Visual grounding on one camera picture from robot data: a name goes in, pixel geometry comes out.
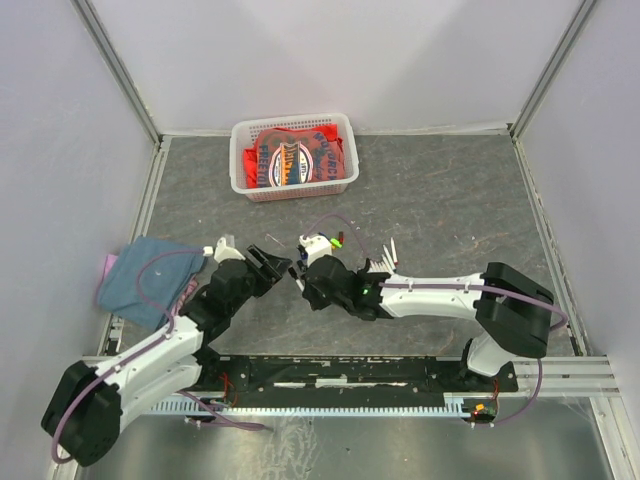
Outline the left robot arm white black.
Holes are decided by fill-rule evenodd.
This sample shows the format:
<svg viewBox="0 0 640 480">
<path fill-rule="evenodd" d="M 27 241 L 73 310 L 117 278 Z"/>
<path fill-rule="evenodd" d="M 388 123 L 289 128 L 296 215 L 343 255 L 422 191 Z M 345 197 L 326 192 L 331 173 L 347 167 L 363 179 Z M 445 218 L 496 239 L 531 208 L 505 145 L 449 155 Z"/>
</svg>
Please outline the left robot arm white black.
<svg viewBox="0 0 640 480">
<path fill-rule="evenodd" d="M 211 341 L 229 328 L 249 299 L 265 295 L 292 265 L 255 245 L 241 253 L 224 238 L 199 252 L 217 267 L 177 314 L 125 352 L 95 366 L 78 360 L 64 371 L 41 419 L 56 464 L 90 466 L 160 400 L 191 386 L 215 387 L 221 368 Z"/>
</svg>

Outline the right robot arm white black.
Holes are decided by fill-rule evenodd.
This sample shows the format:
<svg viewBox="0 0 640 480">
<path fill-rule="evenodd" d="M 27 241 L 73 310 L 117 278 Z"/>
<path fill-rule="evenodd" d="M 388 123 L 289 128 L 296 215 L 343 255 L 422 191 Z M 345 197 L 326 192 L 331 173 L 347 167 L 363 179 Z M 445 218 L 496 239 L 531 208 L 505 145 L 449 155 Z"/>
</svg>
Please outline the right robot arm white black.
<svg viewBox="0 0 640 480">
<path fill-rule="evenodd" d="M 472 391 L 516 357 L 544 358 L 557 313 L 549 290 L 501 262 L 466 276 L 416 278 L 370 260 L 352 271 L 324 255 L 301 265 L 297 283 L 313 310 L 336 306 L 364 321 L 429 316 L 477 322 L 482 333 L 457 367 L 459 382 Z"/>
</svg>

